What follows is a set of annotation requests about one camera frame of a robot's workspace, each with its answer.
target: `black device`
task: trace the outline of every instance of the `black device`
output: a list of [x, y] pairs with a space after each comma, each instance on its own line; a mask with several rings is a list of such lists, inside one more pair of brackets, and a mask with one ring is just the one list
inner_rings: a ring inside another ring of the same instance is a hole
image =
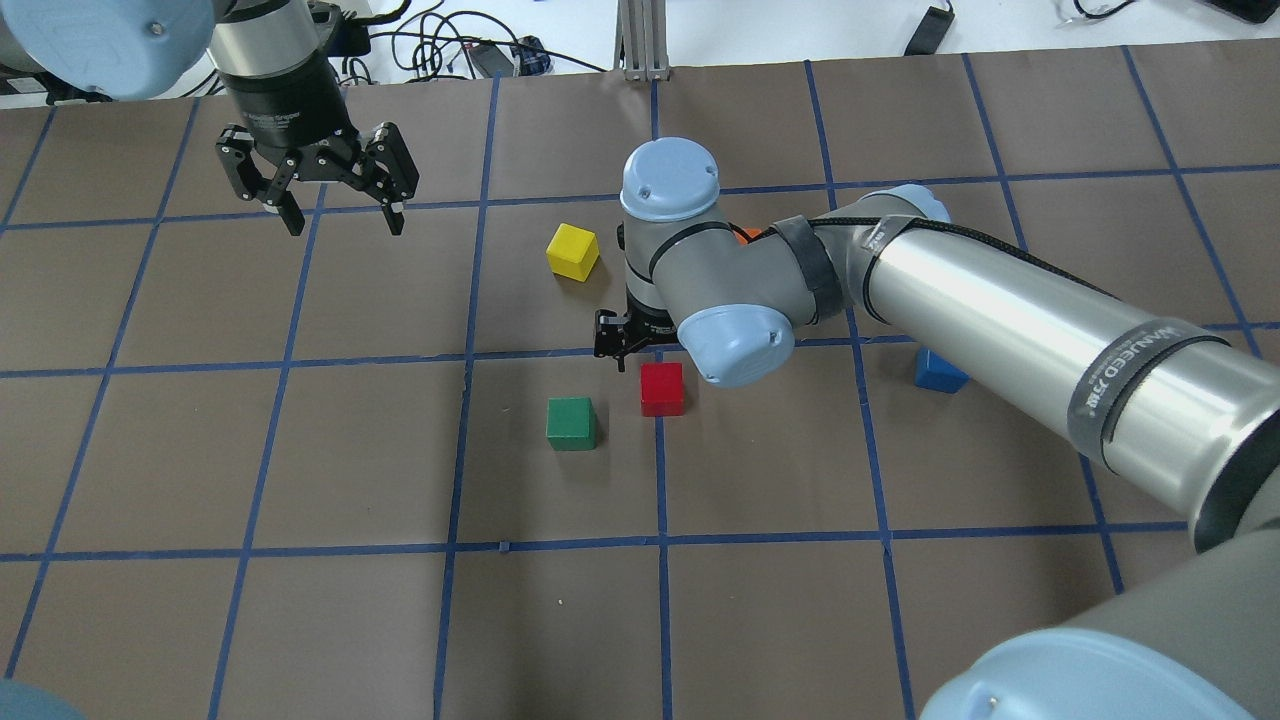
[[955, 20], [956, 14], [950, 9], [942, 8], [929, 8], [924, 13], [924, 18], [920, 19], [920, 24], [915, 28], [915, 35], [911, 36], [911, 41], [906, 44], [906, 53], [904, 55], [932, 55], [938, 51], [938, 46], [942, 45], [942, 38], [946, 37], [947, 29], [951, 28], [951, 22]]
[[1280, 0], [1208, 0], [1213, 5], [1222, 8], [1233, 15], [1248, 20], [1251, 23], [1265, 23], [1270, 18], [1276, 8], [1280, 8]]
[[[337, 6], [306, 0], [241, 0], [219, 18], [209, 53], [244, 124], [227, 126], [218, 155], [236, 195], [280, 215], [289, 234], [305, 224], [293, 181], [364, 192], [401, 234], [417, 167], [394, 123], [366, 137], [351, 123], [326, 56], [344, 20]], [[255, 151], [275, 165], [273, 177], [257, 169]]]
[[484, 77], [516, 77], [516, 65], [497, 45], [471, 42], [467, 44], [466, 53]]
[[541, 76], [552, 69], [552, 56], [536, 35], [521, 37], [520, 45], [512, 46], [511, 56], [520, 64], [520, 77]]

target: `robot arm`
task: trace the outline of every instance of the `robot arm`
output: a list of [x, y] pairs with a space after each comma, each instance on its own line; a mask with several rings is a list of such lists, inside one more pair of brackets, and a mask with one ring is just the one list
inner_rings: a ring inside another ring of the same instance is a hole
[[244, 120], [216, 142], [238, 197], [297, 236], [303, 217], [289, 184], [342, 182], [378, 201], [392, 234], [404, 227], [417, 168], [393, 123], [367, 137], [351, 124], [306, 0], [0, 0], [0, 9], [44, 67], [118, 99], [163, 92], [207, 49]]
[[923, 717], [1277, 717], [1280, 368], [950, 224], [919, 186], [744, 246], [717, 173], [682, 138], [627, 160], [628, 311], [596, 314], [596, 356], [621, 369], [678, 340], [708, 383], [736, 387], [786, 361], [794, 327], [855, 305], [1179, 511], [1203, 553], [998, 646]]

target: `cable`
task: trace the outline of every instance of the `cable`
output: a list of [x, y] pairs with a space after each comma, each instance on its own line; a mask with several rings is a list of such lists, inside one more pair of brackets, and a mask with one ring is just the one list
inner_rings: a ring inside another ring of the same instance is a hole
[[428, 59], [422, 60], [421, 63], [425, 65], [428, 64], [426, 60], [430, 60], [429, 65], [430, 72], [428, 73], [426, 79], [439, 77], [440, 70], [445, 68], [448, 68], [449, 72], [453, 72], [453, 61], [457, 60], [458, 55], [462, 55], [462, 59], [467, 64], [467, 73], [471, 76], [471, 79], [475, 79], [476, 77], [475, 64], [471, 61], [471, 56], [467, 55], [466, 47], [461, 41], [458, 42], [458, 51], [448, 61], [444, 60], [444, 49], [448, 47], [449, 41], [445, 41], [443, 45], [436, 45], [436, 42], [439, 42], [440, 38], [440, 31], [444, 29], [445, 26], [448, 26], [449, 29], [453, 31], [453, 36], [456, 38], [462, 37], [462, 33], [458, 31], [458, 26], [453, 24], [452, 15], [442, 15], [439, 13], [431, 13], [428, 17], [439, 18], [440, 22], [439, 24], [435, 26], [435, 32], [429, 36], [426, 35], [426, 18], [424, 18], [422, 22], [419, 23], [419, 33], [421, 35], [422, 40], [421, 42], [419, 42], [417, 47], [413, 49], [413, 54], [416, 58], [417, 54], [422, 51], [425, 46], [429, 45], [431, 47], [431, 55]]
[[[349, 65], [351, 65], [351, 73], [349, 74], [351, 74], [352, 78], [356, 79], [356, 85], [360, 85], [361, 79], [365, 81], [365, 85], [374, 85], [374, 77], [371, 74], [369, 74], [369, 65], [366, 65], [365, 61], [361, 60], [360, 58], [349, 58], [349, 60], [351, 60], [351, 63], [349, 63]], [[360, 73], [356, 72], [356, 64], [357, 63], [365, 70], [364, 77], [361, 77]]]
[[401, 3], [399, 8], [396, 8], [390, 13], [383, 13], [381, 15], [371, 15], [371, 17], [367, 17], [367, 18], [351, 18], [351, 24], [353, 24], [356, 27], [361, 27], [361, 26], [369, 27], [369, 26], [384, 26], [384, 24], [389, 24], [389, 23], [393, 23], [393, 22], [401, 19], [402, 17], [404, 17], [404, 13], [408, 12], [408, 6], [412, 5], [412, 4], [413, 4], [413, 0], [403, 0], [403, 3]]
[[460, 17], [465, 17], [465, 15], [467, 15], [467, 17], [476, 17], [476, 18], [484, 18], [484, 19], [492, 22], [493, 24], [500, 27], [502, 29], [504, 29], [507, 32], [507, 35], [511, 36], [511, 41], [512, 42], [516, 42], [516, 44], [520, 42], [520, 38], [516, 36], [516, 32], [513, 29], [511, 29], [511, 26], [508, 26], [507, 23], [499, 20], [498, 18], [495, 18], [495, 17], [488, 14], [488, 13], [481, 13], [479, 10], [454, 10], [454, 12], [449, 13], [448, 15], [445, 15], [445, 18], [448, 18], [449, 20], [452, 20], [453, 18], [460, 18]]
[[1075, 5], [1075, 12], [1080, 13], [1085, 18], [1088, 18], [1091, 20], [1105, 20], [1105, 19], [1110, 18], [1111, 15], [1119, 13], [1120, 10], [1124, 10], [1129, 5], [1133, 5], [1134, 1], [1135, 0], [1124, 0], [1124, 3], [1120, 3], [1115, 8], [1106, 8], [1105, 10], [1100, 10], [1097, 13], [1085, 10], [1084, 6], [1080, 5], [1080, 0], [1071, 0], [1071, 4]]
[[[815, 228], [829, 227], [829, 225], [846, 225], [846, 227], [847, 225], [867, 225], [867, 227], [874, 227], [874, 225], [878, 225], [882, 219], [883, 218], [814, 218], [813, 220], [809, 220], [809, 224], [812, 227], [815, 227]], [[1044, 272], [1052, 273], [1052, 274], [1055, 274], [1055, 275], [1057, 275], [1060, 278], [1064, 278], [1064, 279], [1071, 281], [1071, 282], [1074, 282], [1076, 284], [1084, 286], [1084, 287], [1087, 287], [1087, 288], [1089, 288], [1089, 290], [1092, 290], [1094, 292], [1101, 292], [1102, 295], [1106, 295], [1107, 297], [1115, 297], [1114, 295], [1111, 295], [1110, 292], [1102, 290], [1101, 287], [1098, 287], [1098, 286], [1096, 286], [1096, 284], [1093, 284], [1093, 283], [1091, 283], [1088, 281], [1080, 279], [1080, 278], [1073, 275], [1071, 273], [1069, 273], [1069, 272], [1059, 268], [1057, 265], [1053, 265], [1053, 264], [1051, 264], [1051, 263], [1048, 263], [1046, 260], [1041, 260], [1039, 258], [1032, 255], [1030, 252], [1027, 252], [1021, 247], [1018, 247], [1018, 246], [1014, 246], [1014, 245], [1009, 245], [1007, 242], [1005, 242], [1005, 241], [1002, 241], [1002, 240], [1000, 240], [997, 237], [992, 237], [992, 236], [989, 236], [989, 234], [987, 234], [987, 233], [984, 233], [982, 231], [975, 231], [973, 228], [966, 228], [964, 225], [956, 225], [956, 224], [952, 224], [952, 223], [942, 223], [942, 222], [938, 222], [938, 220], [931, 220], [928, 218], [915, 218], [915, 219], [913, 219], [911, 223], [908, 224], [906, 228], [904, 228], [904, 231], [905, 229], [910, 229], [910, 228], [923, 228], [923, 229], [929, 229], [929, 231], [938, 231], [938, 232], [945, 232], [945, 233], [950, 233], [950, 234], [965, 237], [965, 238], [969, 238], [969, 240], [975, 240], [975, 241], [986, 245], [987, 247], [991, 247], [993, 250], [998, 250], [998, 251], [1004, 252], [1005, 255], [1010, 255], [1010, 256], [1012, 256], [1012, 258], [1015, 258], [1018, 260], [1021, 260], [1023, 263], [1027, 263], [1029, 265], [1039, 268], [1039, 269], [1042, 269]], [[774, 234], [774, 232], [776, 231], [773, 228], [769, 228], [769, 229], [764, 231], [763, 233], [760, 233], [760, 237]]]
[[[378, 37], [390, 37], [392, 42], [394, 44], [394, 38], [397, 36], [420, 37], [420, 38], [424, 37], [424, 36], [419, 36], [416, 32], [384, 31], [384, 32], [375, 32], [375, 33], [370, 35], [369, 38], [374, 40], [374, 38], [378, 38]], [[475, 36], [468, 36], [468, 35], [460, 36], [460, 37], [448, 37], [448, 38], [443, 38], [443, 37], [439, 37], [439, 36], [425, 36], [425, 40], [431, 40], [433, 37], [434, 37], [434, 40], [444, 40], [444, 44], [440, 45], [440, 47], [448, 46], [451, 42], [488, 42], [490, 45], [502, 45], [502, 46], [509, 46], [509, 47], [524, 47], [526, 50], [534, 50], [534, 51], [538, 51], [538, 53], [545, 53], [545, 54], [550, 55], [552, 58], [559, 58], [562, 60], [568, 60], [570, 63], [575, 63], [575, 64], [582, 65], [584, 68], [590, 68], [590, 69], [600, 72], [600, 73], [608, 72], [607, 69], [604, 69], [604, 68], [602, 68], [599, 65], [588, 63], [586, 60], [580, 60], [580, 59], [573, 58], [571, 55], [564, 55], [562, 53], [554, 53], [552, 50], [547, 50], [547, 49], [541, 49], [541, 47], [534, 47], [532, 45], [526, 45], [524, 42], [509, 42], [509, 41], [506, 41], [506, 40], [485, 40], [483, 37], [475, 37]], [[407, 67], [402, 65], [402, 64], [399, 64], [398, 59], [396, 60], [396, 64], [402, 70], [413, 70], [412, 65], [407, 65]]]
[[755, 241], [755, 238], [751, 237], [751, 233], [749, 233], [745, 229], [735, 225], [733, 223], [730, 223], [728, 227], [733, 228], [733, 234], [736, 234], [739, 237], [739, 242], [750, 243], [750, 242]]
[[[209, 81], [214, 79], [215, 77], [218, 77], [218, 70], [210, 70], [210, 72], [209, 72], [209, 74], [207, 74], [207, 76], [205, 76], [205, 79], [202, 79], [202, 81], [197, 82], [195, 87], [192, 87], [192, 88], [191, 88], [191, 90], [188, 90], [187, 92], [183, 92], [183, 94], [182, 94], [182, 95], [179, 95], [178, 97], [191, 97], [192, 95], [195, 95], [196, 92], [198, 92], [201, 87], [205, 87], [205, 83], [206, 83], [206, 82], [209, 82]], [[211, 86], [210, 86], [210, 88], [212, 88], [212, 87], [214, 87], [214, 86], [216, 86], [216, 85], [218, 85], [218, 82], [216, 82], [216, 81], [214, 81], [214, 85], [211, 85]]]
[[573, 58], [573, 56], [570, 56], [570, 55], [563, 55], [561, 53], [552, 53], [550, 50], [547, 50], [547, 49], [543, 49], [543, 47], [534, 47], [532, 45], [526, 45], [524, 42], [504, 42], [502, 40], [480, 40], [480, 38], [470, 38], [470, 40], [476, 41], [476, 42], [489, 42], [492, 45], [504, 45], [504, 46], [509, 46], [509, 47], [524, 47], [525, 50], [534, 50], [536, 53], [545, 53], [547, 55], [550, 55], [552, 58], [559, 58], [562, 60], [568, 60], [570, 63], [576, 63], [579, 65], [582, 65], [584, 68], [590, 68], [590, 69], [593, 69], [593, 70], [595, 70], [598, 73], [607, 73], [607, 72], [609, 72], [609, 70], [602, 68], [600, 65], [593, 65], [591, 63], [588, 63], [586, 60], [579, 60], [577, 58]]

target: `black cable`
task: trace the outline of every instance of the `black cable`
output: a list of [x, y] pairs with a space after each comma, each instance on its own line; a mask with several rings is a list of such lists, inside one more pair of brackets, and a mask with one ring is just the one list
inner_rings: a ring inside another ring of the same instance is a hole
[[[384, 32], [375, 32], [375, 33], [370, 35], [369, 38], [374, 40], [376, 37], [392, 37], [393, 38], [392, 41], [394, 42], [394, 37], [396, 36], [420, 37], [415, 32], [384, 31]], [[562, 53], [554, 53], [554, 51], [547, 50], [544, 47], [534, 47], [532, 45], [526, 45], [524, 42], [509, 42], [509, 41], [506, 41], [506, 40], [485, 40], [483, 37], [475, 37], [475, 36], [461, 36], [461, 37], [436, 38], [436, 40], [445, 40], [444, 45], [448, 45], [449, 42], [458, 42], [458, 41], [461, 41], [461, 42], [488, 42], [490, 45], [502, 45], [502, 46], [509, 46], [509, 47], [524, 47], [526, 50], [534, 50], [536, 53], [545, 53], [545, 54], [550, 55], [552, 58], [559, 58], [562, 60], [568, 60], [570, 63], [576, 63], [579, 65], [582, 65], [584, 68], [590, 68], [590, 69], [596, 70], [596, 72], [602, 72], [602, 73], [608, 72], [607, 69], [604, 69], [604, 68], [602, 68], [599, 65], [588, 63], [586, 60], [580, 60], [577, 58], [573, 58], [571, 55], [564, 55]], [[412, 70], [413, 69], [412, 67], [399, 65], [398, 61], [397, 61], [397, 67], [399, 67], [402, 70]]]
[[[453, 20], [448, 15], [431, 13], [428, 17], [439, 18], [440, 22], [439, 24], [435, 26], [435, 32], [430, 35], [426, 32], [426, 18], [422, 18], [422, 22], [419, 23], [419, 33], [421, 37], [421, 42], [419, 42], [417, 47], [413, 49], [415, 67], [425, 67], [428, 69], [425, 79], [431, 79], [439, 77], [440, 72], [445, 69], [445, 65], [452, 65], [453, 60], [456, 60], [458, 55], [462, 55], [462, 59], [467, 64], [467, 73], [471, 76], [471, 79], [475, 79], [476, 77], [475, 65], [471, 63], [471, 56], [466, 54], [466, 49], [461, 47], [462, 45], [461, 42], [458, 42], [460, 50], [453, 56], [453, 59], [448, 61], [444, 60], [444, 49], [448, 47], [449, 42], [453, 42], [453, 40], [447, 40], [444, 44], [440, 44], [442, 40], [440, 31], [444, 29], [445, 26], [448, 26], [448, 28], [453, 31], [454, 38], [460, 38], [462, 37], [462, 33], [458, 31], [458, 26], [453, 24]], [[431, 49], [431, 54], [422, 56], [420, 60], [419, 54], [425, 51], [426, 47]]]
[[397, 27], [396, 29], [393, 29], [393, 31], [384, 31], [384, 32], [375, 32], [375, 33], [371, 33], [369, 36], [369, 38], [372, 40], [375, 37], [390, 37], [392, 38], [392, 61], [394, 61], [396, 67], [399, 68], [399, 69], [402, 69], [402, 70], [415, 72], [413, 70], [413, 65], [406, 65], [406, 64], [401, 63], [401, 60], [399, 60], [399, 53], [397, 51], [397, 46], [396, 46], [396, 38], [397, 37], [421, 37], [421, 35], [422, 35], [422, 32], [421, 32], [422, 24], [421, 23], [420, 23], [420, 31], [416, 32], [416, 33], [415, 32], [408, 32], [404, 28], [407, 28], [411, 24], [413, 24], [413, 22], [420, 20], [421, 18], [425, 18], [426, 15], [434, 13], [440, 5], [444, 5], [444, 0], [438, 0], [430, 8], [415, 13], [407, 20], [402, 22], [399, 24], [399, 27]]
[[433, 76], [433, 77], [411, 78], [404, 81], [404, 83], [408, 85], [411, 82], [429, 82], [433, 79], [475, 79], [475, 78], [467, 76]]
[[188, 90], [187, 92], [183, 92], [178, 97], [191, 97], [192, 95], [195, 95], [196, 92], [198, 92], [201, 87], [205, 87], [206, 82], [214, 79], [215, 77], [218, 77], [218, 70], [210, 70], [209, 74], [205, 76], [205, 79], [202, 79], [202, 81], [200, 81], [200, 82], [196, 83], [196, 87], [192, 87], [191, 90]]
[[[361, 76], [356, 70], [357, 63], [365, 70], [364, 78], [361, 78]], [[365, 61], [361, 60], [360, 58], [351, 58], [351, 76], [355, 77], [357, 81], [364, 79], [365, 85], [374, 85], [374, 77], [369, 74], [369, 65], [366, 65]]]
[[[869, 227], [874, 227], [874, 225], [879, 224], [881, 219], [882, 218], [815, 218], [813, 220], [809, 220], [809, 224], [812, 227], [815, 227], [815, 228], [829, 227], [829, 225], [845, 225], [845, 227], [847, 227], [847, 225], [869, 225]], [[966, 237], [969, 240], [975, 240], [975, 241], [986, 245], [987, 247], [991, 247], [993, 250], [998, 250], [998, 251], [1004, 252], [1005, 255], [1010, 255], [1010, 256], [1012, 256], [1012, 258], [1015, 258], [1018, 260], [1021, 260], [1023, 263], [1027, 263], [1029, 265], [1039, 268], [1039, 269], [1042, 269], [1042, 270], [1044, 270], [1047, 273], [1052, 273], [1052, 274], [1055, 274], [1055, 275], [1057, 275], [1057, 277], [1060, 277], [1062, 279], [1071, 281], [1071, 282], [1074, 282], [1074, 283], [1076, 283], [1079, 286], [1084, 286], [1084, 287], [1087, 287], [1087, 288], [1089, 288], [1089, 290], [1092, 290], [1094, 292], [1101, 292], [1102, 295], [1106, 295], [1107, 297], [1115, 297], [1114, 295], [1111, 295], [1110, 292], [1102, 290], [1101, 287], [1098, 287], [1098, 286], [1096, 286], [1096, 284], [1093, 284], [1093, 283], [1091, 283], [1088, 281], [1080, 279], [1080, 278], [1073, 275], [1071, 273], [1069, 273], [1069, 272], [1059, 268], [1057, 265], [1053, 265], [1051, 263], [1041, 260], [1039, 258], [1032, 255], [1030, 252], [1027, 252], [1021, 247], [1018, 247], [1018, 246], [1014, 246], [1014, 245], [1009, 245], [1007, 242], [1005, 242], [1005, 241], [1002, 241], [1002, 240], [1000, 240], [997, 237], [992, 237], [992, 236], [989, 236], [989, 234], [987, 234], [987, 233], [984, 233], [982, 231], [975, 231], [973, 228], [966, 228], [964, 225], [956, 225], [956, 224], [951, 224], [951, 223], [942, 223], [942, 222], [938, 222], [938, 220], [931, 220], [928, 218], [915, 218], [915, 219], [913, 219], [911, 223], [908, 224], [906, 228], [904, 228], [904, 229], [909, 229], [909, 228], [923, 228], [923, 229], [928, 229], [928, 231], [938, 231], [938, 232], [945, 232], [945, 233], [950, 233], [950, 234], [956, 234], [956, 236], [960, 236], [960, 237]], [[769, 228], [768, 231], [764, 231], [763, 233], [760, 233], [760, 237], [764, 237], [764, 236], [768, 236], [768, 234], [773, 234], [773, 228]]]
[[511, 29], [511, 26], [508, 26], [507, 23], [504, 23], [504, 22], [499, 20], [498, 18], [490, 15], [489, 13], [481, 13], [479, 10], [454, 10], [454, 12], [452, 12], [448, 15], [444, 15], [444, 17], [448, 18], [449, 20], [452, 20], [453, 18], [458, 18], [458, 17], [463, 17], [463, 15], [486, 19], [486, 20], [492, 22], [493, 24], [495, 24], [495, 26], [500, 27], [502, 29], [504, 29], [507, 32], [507, 35], [511, 36], [511, 41], [512, 42], [516, 42], [516, 44], [520, 42], [520, 37], [517, 37], [516, 32], [513, 29]]
[[745, 229], [735, 225], [733, 223], [730, 223], [728, 227], [733, 228], [733, 234], [736, 234], [737, 237], [742, 238], [745, 242], [753, 242], [755, 240], [754, 237], [751, 237], [750, 233], [748, 233]]
[[1080, 5], [1080, 0], [1071, 0], [1071, 4], [1075, 5], [1075, 12], [1080, 13], [1085, 18], [1088, 18], [1091, 20], [1105, 20], [1105, 19], [1110, 18], [1111, 15], [1119, 13], [1120, 10], [1124, 10], [1129, 5], [1133, 5], [1134, 1], [1135, 0], [1124, 0], [1124, 3], [1120, 3], [1115, 8], [1107, 8], [1106, 10], [1103, 10], [1101, 13], [1091, 13], [1089, 10], [1085, 10], [1084, 6]]
[[413, 4], [413, 0], [403, 0], [399, 8], [396, 8], [390, 13], [383, 13], [381, 15], [371, 15], [367, 18], [351, 18], [351, 24], [356, 27], [369, 27], [369, 26], [384, 26], [393, 23], [408, 12], [408, 6]]
[[609, 72], [609, 70], [602, 68], [600, 65], [593, 65], [591, 63], [588, 63], [586, 60], [579, 60], [577, 58], [573, 58], [573, 56], [570, 56], [570, 55], [564, 55], [564, 54], [561, 54], [561, 53], [552, 53], [550, 50], [547, 50], [544, 47], [535, 47], [532, 45], [526, 45], [524, 42], [504, 42], [502, 40], [480, 40], [477, 37], [476, 38], [471, 38], [471, 40], [474, 40], [476, 42], [489, 42], [492, 45], [506, 45], [506, 46], [509, 46], [509, 47], [524, 47], [525, 50], [532, 50], [535, 53], [544, 53], [547, 55], [550, 55], [552, 58], [559, 58], [562, 60], [568, 60], [570, 63], [575, 63], [575, 64], [582, 65], [584, 68], [590, 68], [590, 69], [593, 69], [593, 70], [595, 70], [598, 73], [607, 73], [607, 72]]

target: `brown mat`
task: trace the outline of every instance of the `brown mat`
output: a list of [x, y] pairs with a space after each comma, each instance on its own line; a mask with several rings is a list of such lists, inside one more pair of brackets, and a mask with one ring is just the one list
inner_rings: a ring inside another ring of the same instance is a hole
[[[1245, 41], [353, 88], [422, 170], [403, 237], [344, 187], [298, 192], [300, 238], [239, 202], [225, 97], [0, 113], [0, 662], [96, 720], [914, 717], [1185, 559], [1184, 524], [983, 388], [916, 389], [861, 315], [641, 418], [645, 357], [589, 348], [623, 160], [703, 142], [754, 227], [924, 182], [1276, 361], [1276, 68]], [[602, 237], [586, 283], [545, 268], [561, 222]], [[594, 452], [543, 438], [572, 395]]]

